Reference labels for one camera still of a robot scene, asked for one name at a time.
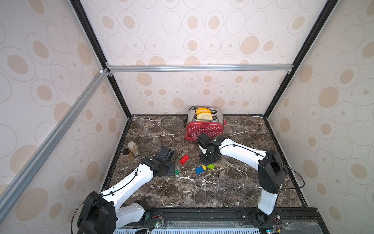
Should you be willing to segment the red lego brick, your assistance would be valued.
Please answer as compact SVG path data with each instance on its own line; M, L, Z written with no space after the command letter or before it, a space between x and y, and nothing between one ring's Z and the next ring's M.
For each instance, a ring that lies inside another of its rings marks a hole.
M184 165L188 160L190 159L190 157L188 155L184 155L180 160L179 162Z

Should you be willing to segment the lime green lego brick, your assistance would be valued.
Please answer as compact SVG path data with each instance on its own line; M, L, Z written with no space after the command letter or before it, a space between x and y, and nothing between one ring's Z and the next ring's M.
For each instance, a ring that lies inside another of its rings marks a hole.
M210 169L210 170L214 170L215 165L214 165L214 164L209 164L209 165L207 166L207 168Z

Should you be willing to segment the blue lego brick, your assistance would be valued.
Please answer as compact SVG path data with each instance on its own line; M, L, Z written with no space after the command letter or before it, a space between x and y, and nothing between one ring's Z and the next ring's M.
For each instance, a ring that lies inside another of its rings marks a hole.
M201 166L195 169L195 172L197 175L202 174L205 171L205 169Z

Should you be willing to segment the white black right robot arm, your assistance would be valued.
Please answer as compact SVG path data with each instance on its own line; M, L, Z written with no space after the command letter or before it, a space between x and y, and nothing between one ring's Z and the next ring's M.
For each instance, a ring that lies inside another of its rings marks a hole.
M252 149L222 135L211 138L205 133L199 135L196 142L202 150L199 157L205 166L216 163L222 156L227 156L254 168L258 172L259 185L262 188L257 206L259 214L273 213L279 192L287 177L286 166L276 151Z

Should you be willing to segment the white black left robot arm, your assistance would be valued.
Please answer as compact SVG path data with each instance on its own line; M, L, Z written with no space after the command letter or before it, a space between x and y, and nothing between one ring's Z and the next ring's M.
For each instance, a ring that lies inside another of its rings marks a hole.
M79 234L112 234L117 229L135 222L148 223L151 212L144 204L123 204L139 188L158 176L174 176L174 151L162 146L154 156L141 159L136 169L113 187L91 192L79 205L77 220Z

